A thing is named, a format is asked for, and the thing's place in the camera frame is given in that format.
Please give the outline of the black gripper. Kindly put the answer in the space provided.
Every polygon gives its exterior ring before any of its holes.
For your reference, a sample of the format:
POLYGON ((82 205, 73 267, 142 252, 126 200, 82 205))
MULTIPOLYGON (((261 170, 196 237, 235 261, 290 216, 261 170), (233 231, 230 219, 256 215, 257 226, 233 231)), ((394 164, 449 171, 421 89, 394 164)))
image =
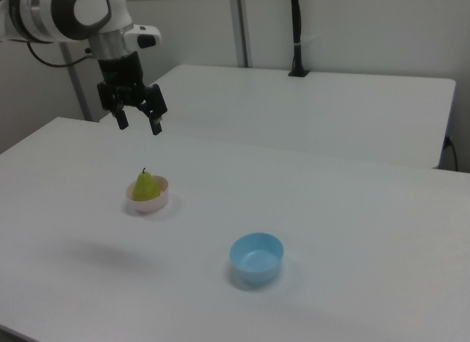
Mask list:
POLYGON ((129 126, 123 106, 137 106, 147 116, 153 135, 162 132, 162 116, 167 105, 158 84, 146 87, 139 54, 98 61, 103 81, 97 85, 103 110, 116 119, 120 130, 129 126))

